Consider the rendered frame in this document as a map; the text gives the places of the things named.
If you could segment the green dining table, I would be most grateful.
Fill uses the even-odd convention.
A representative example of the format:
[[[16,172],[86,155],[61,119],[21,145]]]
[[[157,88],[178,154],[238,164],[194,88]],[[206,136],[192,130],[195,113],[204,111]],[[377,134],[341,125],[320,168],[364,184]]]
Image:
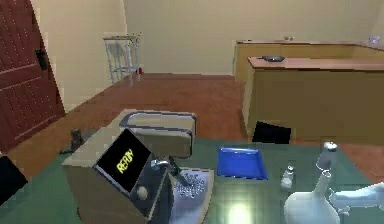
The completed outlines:
[[[315,163],[319,146],[246,144],[228,140],[197,139],[193,155],[176,159],[179,166],[216,169],[220,147],[260,150],[268,180],[251,180],[215,175],[213,196],[206,224],[285,224],[283,205],[294,191],[311,191],[318,180]],[[0,224],[82,224],[76,215],[58,155],[40,174],[0,206]],[[281,175],[288,165],[296,168],[291,189],[280,187]],[[340,150],[332,170],[330,187],[335,191],[355,190],[370,185],[365,175]],[[384,212],[377,207],[352,208],[341,215],[341,224],[384,224]]]

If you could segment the blue square plate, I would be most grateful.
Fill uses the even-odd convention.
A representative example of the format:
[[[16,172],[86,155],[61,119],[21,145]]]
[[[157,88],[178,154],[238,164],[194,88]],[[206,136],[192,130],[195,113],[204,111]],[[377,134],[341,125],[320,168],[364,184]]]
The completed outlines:
[[[216,171],[218,176],[224,177],[268,179],[262,154],[257,149],[219,148]]]

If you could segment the beige coffee machine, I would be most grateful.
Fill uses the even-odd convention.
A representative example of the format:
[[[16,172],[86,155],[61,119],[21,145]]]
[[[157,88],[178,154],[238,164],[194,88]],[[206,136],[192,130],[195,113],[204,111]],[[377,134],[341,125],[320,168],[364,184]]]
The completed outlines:
[[[83,224],[204,224],[214,175],[192,155],[191,112],[123,110],[62,163]]]

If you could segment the pale blue metal rack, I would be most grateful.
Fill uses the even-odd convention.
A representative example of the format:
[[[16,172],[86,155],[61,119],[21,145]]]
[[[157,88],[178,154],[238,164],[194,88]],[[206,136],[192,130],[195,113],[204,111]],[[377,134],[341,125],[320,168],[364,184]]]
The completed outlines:
[[[133,84],[133,77],[138,81],[141,76],[137,73],[139,67],[139,43],[140,33],[126,35],[115,35],[104,37],[108,69],[113,84],[128,77],[130,84]]]

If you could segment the small glass salt shaker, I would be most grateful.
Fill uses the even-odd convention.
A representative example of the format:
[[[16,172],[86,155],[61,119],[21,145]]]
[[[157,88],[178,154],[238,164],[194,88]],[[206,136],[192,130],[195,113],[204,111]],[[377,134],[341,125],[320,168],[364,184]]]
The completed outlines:
[[[283,188],[291,188],[293,184],[294,174],[295,168],[293,166],[288,166],[282,175],[280,185]]]

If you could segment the small dark grey statuette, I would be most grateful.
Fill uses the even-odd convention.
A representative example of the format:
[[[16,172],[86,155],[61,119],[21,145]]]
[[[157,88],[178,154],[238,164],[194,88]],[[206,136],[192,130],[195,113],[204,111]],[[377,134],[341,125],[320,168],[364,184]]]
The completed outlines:
[[[81,130],[78,128],[71,130],[71,143],[70,148],[60,151],[60,154],[69,154],[75,152],[79,147],[84,144],[85,140],[81,134]]]

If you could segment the tan kitchen island counter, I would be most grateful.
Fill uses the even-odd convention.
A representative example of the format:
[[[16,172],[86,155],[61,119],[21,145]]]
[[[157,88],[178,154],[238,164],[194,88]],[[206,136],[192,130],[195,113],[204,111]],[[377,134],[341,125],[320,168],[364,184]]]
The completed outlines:
[[[384,144],[384,60],[248,59],[242,113],[256,124],[288,127],[305,141]]]

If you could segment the dark red room door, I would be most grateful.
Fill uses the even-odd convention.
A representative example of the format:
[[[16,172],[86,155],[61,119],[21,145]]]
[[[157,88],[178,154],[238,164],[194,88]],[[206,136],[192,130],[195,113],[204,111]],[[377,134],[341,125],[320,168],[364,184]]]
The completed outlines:
[[[0,0],[0,152],[65,115],[46,52],[42,71],[35,50],[46,52],[31,0]]]

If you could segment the pale glass object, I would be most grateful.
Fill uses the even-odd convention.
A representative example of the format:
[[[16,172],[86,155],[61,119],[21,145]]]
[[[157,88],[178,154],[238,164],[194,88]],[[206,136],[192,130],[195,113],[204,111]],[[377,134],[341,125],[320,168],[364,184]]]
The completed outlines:
[[[372,184],[354,191],[335,192],[330,189],[329,202],[340,214],[348,215],[351,208],[378,207],[384,211],[384,182]]]

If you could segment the tan wall counter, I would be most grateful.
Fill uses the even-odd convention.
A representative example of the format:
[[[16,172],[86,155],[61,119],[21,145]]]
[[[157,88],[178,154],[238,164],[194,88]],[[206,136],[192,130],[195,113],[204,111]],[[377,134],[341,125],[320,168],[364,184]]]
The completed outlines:
[[[384,45],[351,41],[284,41],[239,40],[234,47],[233,75],[236,81],[245,82],[248,58],[284,56],[314,59],[382,59]]]

